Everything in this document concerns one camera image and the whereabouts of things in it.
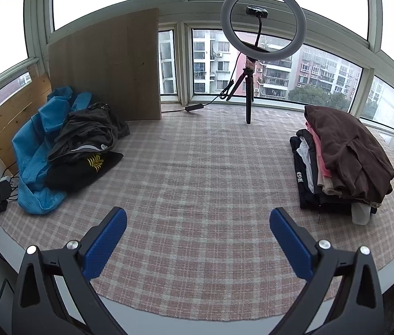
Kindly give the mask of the grey-brown laminate board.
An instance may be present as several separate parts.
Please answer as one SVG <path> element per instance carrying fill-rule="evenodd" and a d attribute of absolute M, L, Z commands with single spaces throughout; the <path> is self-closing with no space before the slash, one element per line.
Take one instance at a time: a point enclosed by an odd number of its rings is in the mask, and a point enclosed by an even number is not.
<path fill-rule="evenodd" d="M 90 92 L 119 119 L 162 117 L 156 8 L 72 33 L 50 44 L 48 58 L 52 87 Z"/>

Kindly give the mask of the black garment with yellow stripes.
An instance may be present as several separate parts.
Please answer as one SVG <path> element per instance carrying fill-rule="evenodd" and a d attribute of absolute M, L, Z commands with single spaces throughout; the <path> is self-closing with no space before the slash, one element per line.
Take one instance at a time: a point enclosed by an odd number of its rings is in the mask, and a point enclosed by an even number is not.
<path fill-rule="evenodd" d="M 46 187 L 66 193 L 81 191 L 113 169 L 123 158 L 121 153 L 108 151 L 53 164 L 46 174 Z"/>

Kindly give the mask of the dark grey jacket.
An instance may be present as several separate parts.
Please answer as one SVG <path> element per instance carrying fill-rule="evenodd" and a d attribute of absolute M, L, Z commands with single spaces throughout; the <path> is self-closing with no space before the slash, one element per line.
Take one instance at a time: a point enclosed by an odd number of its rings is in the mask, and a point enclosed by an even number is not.
<path fill-rule="evenodd" d="M 97 102 L 67 115 L 47 160 L 70 161 L 85 154 L 101 154 L 113 149 L 119 139 L 129 134 L 128 124 L 119 120 L 107 103 Z"/>

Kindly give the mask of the pink plaid table cloth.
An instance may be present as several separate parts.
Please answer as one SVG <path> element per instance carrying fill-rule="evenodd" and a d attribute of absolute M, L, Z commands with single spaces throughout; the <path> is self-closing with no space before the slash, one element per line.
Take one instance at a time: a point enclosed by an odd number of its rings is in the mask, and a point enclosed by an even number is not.
<path fill-rule="evenodd" d="M 49 250 L 121 207 L 127 230 L 92 282 L 98 294 L 191 320 L 282 315 L 304 281 L 270 231 L 272 209 L 337 249 L 369 247 L 378 269 L 394 259 L 394 179 L 365 226 L 300 208 L 289 140 L 304 127 L 301 112 L 257 107 L 246 123 L 242 107 L 222 104 L 132 122 L 117 145 L 123 159 L 102 178 L 46 215 L 11 203 L 0 225 L 19 245 Z"/>

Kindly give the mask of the black tripod stand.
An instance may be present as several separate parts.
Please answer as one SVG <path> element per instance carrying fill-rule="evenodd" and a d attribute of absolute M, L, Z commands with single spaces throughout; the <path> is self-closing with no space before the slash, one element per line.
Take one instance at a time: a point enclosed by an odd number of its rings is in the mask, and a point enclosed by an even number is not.
<path fill-rule="evenodd" d="M 245 67 L 243 68 L 243 73 L 241 76 L 234 82 L 233 79 L 230 80 L 227 86 L 227 95 L 225 100 L 229 101 L 238 87 L 241 86 L 243 82 L 246 83 L 246 123 L 251 123 L 251 107 L 254 101 L 254 72 L 255 72 L 255 59 L 251 59 L 250 57 L 246 57 Z"/>

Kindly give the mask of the pink folded garment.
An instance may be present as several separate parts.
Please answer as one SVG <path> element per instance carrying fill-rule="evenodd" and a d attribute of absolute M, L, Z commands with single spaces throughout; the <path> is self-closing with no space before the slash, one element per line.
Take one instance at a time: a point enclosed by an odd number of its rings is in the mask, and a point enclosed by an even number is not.
<path fill-rule="evenodd" d="M 320 137 L 314 131 L 314 129 L 312 128 L 312 126 L 309 122 L 306 122 L 305 126 L 306 126 L 306 129 L 311 133 L 312 138 L 314 140 L 315 147 L 316 147 L 316 153 L 317 153 L 317 161 L 319 163 L 319 169 L 321 170 L 321 174 L 324 177 L 331 178 L 332 177 L 331 171 L 326 167 L 326 164 L 324 162 L 324 158 L 322 157 Z"/>

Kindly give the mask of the white folded garment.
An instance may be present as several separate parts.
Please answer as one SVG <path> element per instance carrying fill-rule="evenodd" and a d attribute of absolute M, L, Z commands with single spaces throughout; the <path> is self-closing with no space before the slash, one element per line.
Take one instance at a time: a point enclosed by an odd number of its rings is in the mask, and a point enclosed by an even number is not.
<path fill-rule="evenodd" d="M 296 149 L 298 155 L 302 158 L 302 161 L 306 167 L 306 176 L 308 181 L 308 188 L 314 194 L 314 182 L 312 175 L 312 162 L 309 154 L 308 145 L 304 142 L 301 142 L 299 148 Z"/>

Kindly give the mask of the black webcam on gooseneck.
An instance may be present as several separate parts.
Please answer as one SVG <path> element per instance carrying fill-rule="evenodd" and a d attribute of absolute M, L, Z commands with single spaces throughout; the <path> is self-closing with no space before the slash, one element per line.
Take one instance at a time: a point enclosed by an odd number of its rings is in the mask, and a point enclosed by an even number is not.
<path fill-rule="evenodd" d="M 259 6 L 247 6 L 246 14 L 254 16 L 258 19 L 258 32 L 255 40 L 255 47 L 258 47 L 259 40 L 262 34 L 262 20 L 267 19 L 268 11 L 267 9 Z"/>

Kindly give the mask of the pine wood plank board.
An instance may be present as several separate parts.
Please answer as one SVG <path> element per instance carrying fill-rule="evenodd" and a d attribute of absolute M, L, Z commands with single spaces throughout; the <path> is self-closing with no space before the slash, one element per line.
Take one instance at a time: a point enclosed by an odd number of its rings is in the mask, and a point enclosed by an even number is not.
<path fill-rule="evenodd" d="M 0 106 L 0 160 L 12 173 L 17 172 L 14 165 L 12 138 L 38 109 L 46 103 L 51 92 L 51 82 L 47 74 L 37 77 L 29 85 L 11 96 Z"/>

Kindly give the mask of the blue work coat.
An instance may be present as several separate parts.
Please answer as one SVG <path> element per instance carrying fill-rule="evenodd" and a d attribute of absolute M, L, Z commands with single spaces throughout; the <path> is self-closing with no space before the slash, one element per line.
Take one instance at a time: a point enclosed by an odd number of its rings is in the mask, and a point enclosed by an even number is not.
<path fill-rule="evenodd" d="M 51 167 L 48 152 L 67 115 L 87 108 L 91 100 L 90 92 L 75 93 L 69 86 L 57 88 L 12 138 L 19 178 L 17 203 L 25 212 L 45 215 L 66 198 L 64 191 L 51 190 L 45 184 Z"/>

